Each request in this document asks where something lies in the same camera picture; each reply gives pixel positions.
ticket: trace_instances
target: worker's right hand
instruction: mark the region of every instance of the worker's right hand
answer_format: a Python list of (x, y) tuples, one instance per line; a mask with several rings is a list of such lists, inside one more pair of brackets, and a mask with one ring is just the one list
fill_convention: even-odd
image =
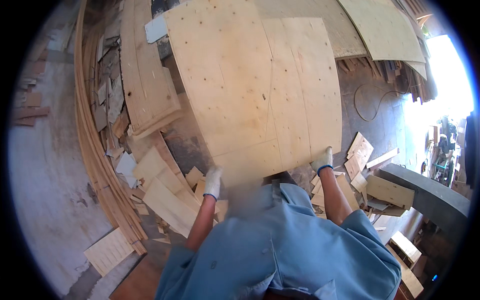
[(331, 167), (333, 169), (332, 147), (328, 146), (325, 150), (325, 153), (321, 154), (320, 157), (310, 163), (310, 165), (312, 166), (313, 170), (317, 172), (318, 176), (320, 176), (319, 172), (323, 168)]
[(222, 177), (223, 168), (222, 167), (212, 167), (208, 170), (207, 175), (205, 176), (205, 195), (212, 195), (215, 198), (215, 201), (218, 200), (220, 195), (220, 177)]

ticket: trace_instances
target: hand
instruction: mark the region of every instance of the hand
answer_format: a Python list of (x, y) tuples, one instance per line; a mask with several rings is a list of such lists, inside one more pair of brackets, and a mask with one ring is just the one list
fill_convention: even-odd
[(222, 167), (212, 167), (208, 170), (207, 176), (205, 177), (205, 195), (211, 195), (215, 198), (215, 201), (218, 200), (220, 195), (220, 177), (222, 176), (223, 168)]
[(310, 165), (312, 166), (313, 170), (317, 172), (318, 176), (320, 176), (320, 170), (325, 167), (331, 167), (333, 169), (332, 147), (328, 146), (325, 150), (325, 153), (320, 155), (320, 157), (310, 163)]

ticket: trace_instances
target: concrete floor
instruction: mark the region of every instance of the concrete floor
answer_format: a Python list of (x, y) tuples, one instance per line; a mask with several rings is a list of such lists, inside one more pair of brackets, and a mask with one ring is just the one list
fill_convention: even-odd
[[(52, 18), (61, 19), (69, 8), (61, 6)], [(131, 254), (105, 277), (90, 265), (83, 251), (108, 234), (112, 227), (95, 197), (89, 193), (89, 178), (83, 166), (74, 118), (74, 75), (72, 45), (68, 54), (49, 52), (45, 73), (34, 92), (42, 92), (43, 106), (50, 106), (50, 114), (37, 120), (35, 127), (13, 127), (9, 140), (9, 162), (14, 203), (22, 231), (40, 269), (57, 292), (65, 299), (106, 299), (138, 262)], [(378, 117), (363, 121), (355, 110), (353, 95), (361, 84), (374, 84), (384, 90), (392, 86), (383, 79), (373, 79), (372, 71), (361, 64), (351, 74), (338, 72), (342, 93), (342, 149), (334, 155), (334, 165), (346, 161), (346, 151), (357, 132), (373, 145), (371, 159), (400, 148), (394, 162), (411, 170), (419, 170), (425, 157), (425, 136), (428, 125), (437, 116), (431, 116), (434, 101), (419, 102), (385, 97)], [(358, 99), (358, 109), (371, 118), (383, 92), (365, 88)], [(172, 154), (186, 173), (193, 166), (206, 172), (209, 157), (205, 155), (203, 139), (191, 134), (185, 122), (168, 128), (166, 141)], [(309, 191), (313, 177), (309, 166), (291, 171), (300, 186)], [(410, 212), (402, 218), (381, 217), (376, 227), (387, 226), (380, 232), (384, 242), (396, 230), (405, 234), (418, 223), (419, 216)], [(142, 226), (151, 238), (156, 238), (156, 226), (143, 216)], [(170, 233), (172, 244), (183, 237)], [(146, 241), (150, 254), (164, 264), (169, 247)]]

